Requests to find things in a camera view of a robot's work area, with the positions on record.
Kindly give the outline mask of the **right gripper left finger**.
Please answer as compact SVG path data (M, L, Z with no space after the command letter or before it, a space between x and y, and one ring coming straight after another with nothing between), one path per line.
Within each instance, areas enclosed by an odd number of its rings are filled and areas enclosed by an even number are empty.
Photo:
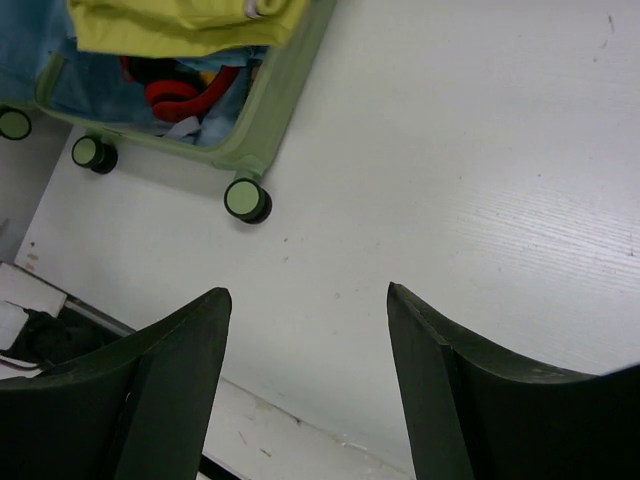
M96 351L2 380L2 478L196 478L231 311L214 288Z

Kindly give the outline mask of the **light blue cloth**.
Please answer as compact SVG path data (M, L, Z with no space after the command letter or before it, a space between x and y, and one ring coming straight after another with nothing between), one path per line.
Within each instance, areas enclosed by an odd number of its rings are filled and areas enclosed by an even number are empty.
M34 103L38 78L50 57L75 55L65 1L1 3L1 106Z

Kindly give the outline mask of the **red black headphones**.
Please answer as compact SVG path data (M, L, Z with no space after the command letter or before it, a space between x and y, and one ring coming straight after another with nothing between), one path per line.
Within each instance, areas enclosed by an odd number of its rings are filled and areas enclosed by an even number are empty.
M163 122L178 123L202 117L230 89L239 67L223 66L217 73L187 70L174 59L120 56L123 79L143 87L152 114Z

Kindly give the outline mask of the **green hard-shell suitcase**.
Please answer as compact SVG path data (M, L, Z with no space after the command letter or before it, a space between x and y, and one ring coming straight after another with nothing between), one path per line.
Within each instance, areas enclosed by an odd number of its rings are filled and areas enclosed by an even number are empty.
M234 179L227 212L259 224L278 153L335 5L331 1L5 1L1 135L30 110L82 127L73 162L99 175L121 140Z

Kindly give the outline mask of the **yellow shorts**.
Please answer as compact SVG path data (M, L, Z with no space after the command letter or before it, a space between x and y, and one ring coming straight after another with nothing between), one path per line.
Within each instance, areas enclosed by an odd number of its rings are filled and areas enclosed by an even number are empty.
M68 1L79 50L196 58L247 46L283 46L307 1Z

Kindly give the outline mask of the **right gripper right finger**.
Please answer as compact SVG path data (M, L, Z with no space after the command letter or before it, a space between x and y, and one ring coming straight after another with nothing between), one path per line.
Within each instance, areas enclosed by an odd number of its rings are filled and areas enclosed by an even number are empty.
M635 479L639 369L590 375L457 324L400 284L387 293L419 479Z

